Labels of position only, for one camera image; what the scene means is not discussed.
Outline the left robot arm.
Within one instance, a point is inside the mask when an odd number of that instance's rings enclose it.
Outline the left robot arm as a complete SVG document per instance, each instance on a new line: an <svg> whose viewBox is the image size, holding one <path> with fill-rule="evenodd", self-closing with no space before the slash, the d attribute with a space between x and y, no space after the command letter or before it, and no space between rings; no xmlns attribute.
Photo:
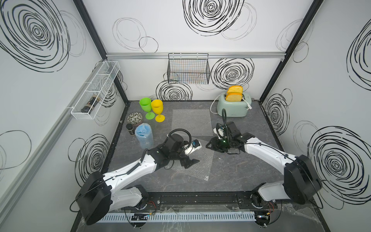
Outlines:
<svg viewBox="0 0 371 232"><path fill-rule="evenodd" d="M112 172L92 173L75 197L84 221L92 225L107 213L126 207L138 210L146 208L149 194L142 185L129 187L137 179L164 168L170 161L180 161L182 167L190 168L199 162L189 155L202 145L199 140L186 141L179 134L171 132L164 143L145 149L140 159Z"/></svg>

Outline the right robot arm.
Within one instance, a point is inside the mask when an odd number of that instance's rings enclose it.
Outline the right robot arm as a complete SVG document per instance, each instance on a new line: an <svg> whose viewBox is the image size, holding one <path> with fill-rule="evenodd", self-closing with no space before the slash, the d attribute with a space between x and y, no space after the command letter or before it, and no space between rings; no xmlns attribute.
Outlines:
<svg viewBox="0 0 371 232"><path fill-rule="evenodd" d="M275 200L293 200L303 205L317 195L323 185L311 160L305 156L295 156L280 151L254 135L241 133L234 122L217 124L216 134L206 145L207 149L220 153L253 155L278 170L282 181L262 183L250 195L255 208L262 208L265 203Z"/></svg>

